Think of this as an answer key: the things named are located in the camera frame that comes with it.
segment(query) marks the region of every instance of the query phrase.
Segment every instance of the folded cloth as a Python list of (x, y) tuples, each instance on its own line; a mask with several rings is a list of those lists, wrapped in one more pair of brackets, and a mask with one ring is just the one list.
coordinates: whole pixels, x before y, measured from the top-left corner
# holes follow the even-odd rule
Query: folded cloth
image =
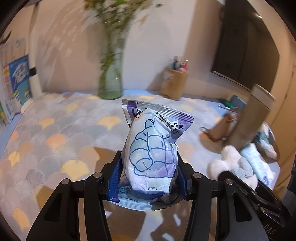
[(271, 171), (269, 165), (263, 160), (254, 143), (249, 144), (240, 154), (247, 159), (256, 177), (265, 185), (270, 186), (274, 180), (275, 173)]

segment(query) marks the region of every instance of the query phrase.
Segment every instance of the white wall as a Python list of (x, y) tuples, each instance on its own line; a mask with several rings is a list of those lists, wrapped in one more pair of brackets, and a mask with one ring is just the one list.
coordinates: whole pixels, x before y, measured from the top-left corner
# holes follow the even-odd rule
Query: white wall
[(277, 12), (264, 0), (248, 1), (263, 18), (280, 55), (276, 78), (271, 90), (271, 94), (276, 98), (276, 103), (272, 112), (267, 117), (267, 122), (272, 124), (283, 104), (291, 81), (293, 63), (296, 60), (293, 55), (293, 52), (296, 51), (295, 40)]
[[(243, 87), (210, 72), (220, 36), (218, 13), (223, 0), (162, 0), (133, 21), (123, 64), (125, 89), (158, 90), (161, 71), (174, 56), (189, 60), (185, 93), (247, 100)], [(273, 123), (286, 95), (296, 59), (294, 39), (264, 0), (249, 0), (270, 31), (280, 54), (271, 93), (277, 102), (267, 118)], [(37, 68), (44, 91), (96, 89), (100, 66), (101, 25), (83, 0), (43, 0), (37, 19)], [(28, 33), (33, 7), (22, 9), (9, 25), (13, 37)]]
[(197, 0), (184, 58), (189, 61), (189, 77), (185, 92), (228, 99), (237, 95), (247, 101), (249, 91), (211, 73), (222, 23), (219, 12), (222, 1)]
[[(264, 0), (248, 1), (263, 18), (280, 54), (278, 70), (271, 90), (276, 98), (276, 104), (266, 120), (272, 124), (289, 87), (292, 66), (296, 59), (292, 54), (296, 51), (295, 40), (280, 16)], [(185, 92), (221, 98), (237, 95), (247, 100), (249, 96), (247, 90), (210, 72), (220, 37), (221, 21), (218, 14), (223, 2), (223, 0), (197, 0), (184, 54), (189, 60), (190, 67)]]
[[(123, 65), (125, 89), (156, 89), (159, 73), (184, 52), (195, 0), (161, 0), (161, 8), (140, 12), (133, 21)], [(33, 6), (22, 9), (6, 34), (27, 35)], [(37, 69), (44, 91), (97, 89), (101, 24), (83, 0), (43, 0), (37, 19)]]

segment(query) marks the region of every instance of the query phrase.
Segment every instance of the green plant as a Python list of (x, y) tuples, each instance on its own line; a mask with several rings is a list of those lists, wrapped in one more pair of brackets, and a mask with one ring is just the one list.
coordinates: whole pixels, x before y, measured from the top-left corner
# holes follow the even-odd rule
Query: green plant
[[(161, 7), (161, 3), (153, 0), (85, 0), (85, 9), (95, 10), (103, 25), (105, 34), (105, 50), (101, 59), (100, 89), (106, 87), (106, 75), (116, 60), (116, 55), (122, 54), (125, 33), (129, 23), (138, 10), (150, 6)], [(121, 72), (115, 68), (115, 74), (121, 81)]]

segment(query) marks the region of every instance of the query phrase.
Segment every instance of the cylindrical container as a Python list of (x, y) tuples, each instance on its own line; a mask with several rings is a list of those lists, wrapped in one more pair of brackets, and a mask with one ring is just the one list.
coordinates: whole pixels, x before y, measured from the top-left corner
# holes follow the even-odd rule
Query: cylindrical container
[(237, 125), (225, 140), (224, 145), (232, 145), (241, 151), (251, 143), (274, 102), (275, 98), (267, 90), (255, 84), (248, 104), (242, 110)]
[[(36, 19), (38, 16), (40, 4), (36, 4), (33, 9), (30, 26), (29, 26), (29, 68), (36, 68), (35, 61), (35, 50), (36, 50)], [(33, 99), (37, 99), (42, 95), (42, 89), (40, 85), (38, 73), (34, 73), (33, 76), (29, 78), (30, 89), (33, 96)]]
[(165, 67), (160, 93), (173, 100), (179, 100), (184, 92), (188, 73)]

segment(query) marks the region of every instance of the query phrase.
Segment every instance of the wall-mounted tv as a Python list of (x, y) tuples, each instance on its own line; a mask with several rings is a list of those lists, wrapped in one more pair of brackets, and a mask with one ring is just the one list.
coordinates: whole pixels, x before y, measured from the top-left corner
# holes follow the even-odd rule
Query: wall-mounted tv
[(212, 72), (246, 89), (258, 84), (271, 91), (279, 52), (262, 17), (247, 0), (226, 0)]

